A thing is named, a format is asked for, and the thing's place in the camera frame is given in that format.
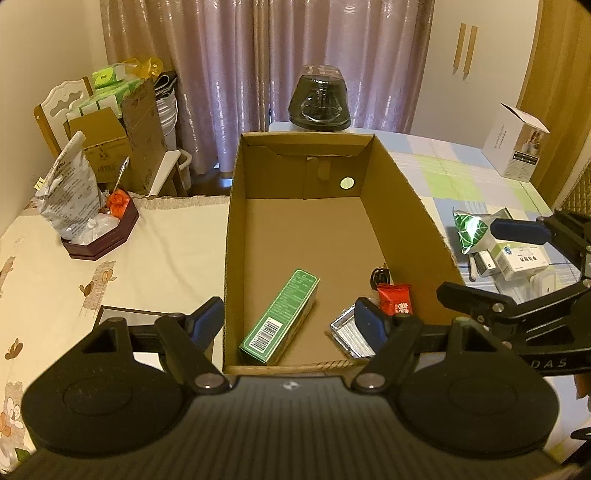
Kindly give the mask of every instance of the wardrobe handle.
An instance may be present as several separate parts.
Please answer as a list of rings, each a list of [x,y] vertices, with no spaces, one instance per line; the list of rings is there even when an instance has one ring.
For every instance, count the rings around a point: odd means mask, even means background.
[[[472,66],[472,57],[474,56],[474,45],[476,44],[476,34],[478,33],[478,27],[472,25],[470,30],[470,40],[468,40],[468,52],[466,53],[466,61],[464,62],[464,79],[470,73],[470,67]]]
[[[453,73],[456,73],[460,68],[460,59],[462,58],[462,47],[464,46],[464,38],[466,37],[465,23],[460,24],[460,34],[457,37],[456,56],[453,57]]]

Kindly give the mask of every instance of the screw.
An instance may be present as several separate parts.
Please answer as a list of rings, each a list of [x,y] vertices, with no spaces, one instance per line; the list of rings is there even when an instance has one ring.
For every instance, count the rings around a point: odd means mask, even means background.
[[[199,388],[211,390],[212,388],[221,387],[223,385],[223,377],[218,374],[201,374],[195,378],[195,385]]]
[[[368,390],[380,388],[386,384],[386,379],[383,375],[374,373],[361,374],[356,380],[361,388],[367,388]]]

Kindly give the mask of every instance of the wooden chair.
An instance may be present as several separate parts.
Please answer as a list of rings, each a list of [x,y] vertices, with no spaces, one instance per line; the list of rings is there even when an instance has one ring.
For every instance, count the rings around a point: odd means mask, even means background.
[[[90,98],[92,88],[88,77],[77,81],[67,80],[53,88],[43,103],[33,109],[37,125],[54,158],[57,158],[68,143],[64,130],[66,113],[72,103]]]

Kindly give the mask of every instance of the yellow plastic bag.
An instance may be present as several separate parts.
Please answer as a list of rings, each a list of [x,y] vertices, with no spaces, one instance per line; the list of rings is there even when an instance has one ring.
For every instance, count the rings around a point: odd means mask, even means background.
[[[125,73],[135,75],[137,78],[147,80],[152,78],[156,80],[164,70],[164,64],[158,57],[150,57],[145,62],[131,58],[123,62],[125,64]]]

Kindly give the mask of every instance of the plastic wrap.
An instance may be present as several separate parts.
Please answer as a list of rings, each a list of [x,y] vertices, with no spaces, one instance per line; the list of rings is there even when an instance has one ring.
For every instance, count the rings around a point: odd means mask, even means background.
[[[72,240],[101,207],[95,173],[84,155],[85,135],[76,132],[35,194],[39,212],[64,240]]]
[[[110,232],[117,225],[119,225],[118,218],[108,213],[99,213],[86,222],[84,230],[72,239],[72,243],[88,245],[98,239],[98,237]]]

